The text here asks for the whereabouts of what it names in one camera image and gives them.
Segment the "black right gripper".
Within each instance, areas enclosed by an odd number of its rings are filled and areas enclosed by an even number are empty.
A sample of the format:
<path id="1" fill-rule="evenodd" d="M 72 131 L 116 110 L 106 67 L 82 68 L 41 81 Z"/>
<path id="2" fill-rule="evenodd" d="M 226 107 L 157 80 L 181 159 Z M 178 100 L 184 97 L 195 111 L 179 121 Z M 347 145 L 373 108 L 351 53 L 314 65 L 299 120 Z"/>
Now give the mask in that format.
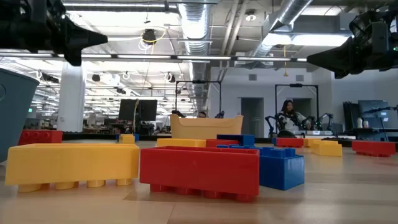
<path id="1" fill-rule="evenodd" d="M 353 44 L 353 63 L 360 70 L 386 71 L 397 67 L 397 32 L 391 24 L 397 17 L 396 7 L 380 7 L 359 14 L 350 22 L 354 37 L 339 47 L 309 55 L 307 62 L 344 78 L 351 69 L 349 55 Z"/>

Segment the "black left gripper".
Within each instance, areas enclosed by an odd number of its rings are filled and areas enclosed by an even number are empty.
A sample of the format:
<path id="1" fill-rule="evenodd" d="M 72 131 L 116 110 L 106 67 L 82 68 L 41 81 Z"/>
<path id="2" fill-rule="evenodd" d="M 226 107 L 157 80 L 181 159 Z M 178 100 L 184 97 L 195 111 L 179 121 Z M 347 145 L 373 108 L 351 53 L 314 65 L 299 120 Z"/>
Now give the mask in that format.
<path id="1" fill-rule="evenodd" d="M 108 37 L 76 25 L 65 13 L 61 0 L 13 1 L 12 48 L 63 52 L 70 65 L 81 66 L 81 51 L 106 44 Z"/>

